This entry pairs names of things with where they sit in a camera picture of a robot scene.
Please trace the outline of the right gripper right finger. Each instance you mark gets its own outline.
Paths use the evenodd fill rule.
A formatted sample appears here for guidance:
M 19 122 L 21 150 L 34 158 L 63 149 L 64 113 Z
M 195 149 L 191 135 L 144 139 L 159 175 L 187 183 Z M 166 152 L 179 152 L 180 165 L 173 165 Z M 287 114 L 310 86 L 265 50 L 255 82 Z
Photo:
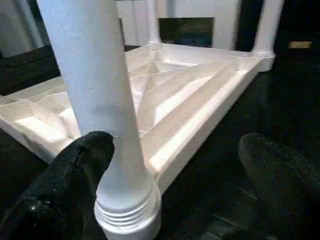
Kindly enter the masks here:
M 238 142 L 242 166 L 279 240 L 320 238 L 320 170 L 296 150 L 258 133 Z

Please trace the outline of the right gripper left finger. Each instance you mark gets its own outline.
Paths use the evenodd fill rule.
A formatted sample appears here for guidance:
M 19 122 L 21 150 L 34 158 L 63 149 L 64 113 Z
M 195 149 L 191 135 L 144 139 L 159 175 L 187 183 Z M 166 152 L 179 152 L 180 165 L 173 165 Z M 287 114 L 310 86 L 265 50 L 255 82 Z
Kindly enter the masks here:
M 2 240 L 104 240 L 94 215 L 113 136 L 92 131 L 65 147 L 19 196 L 0 224 Z

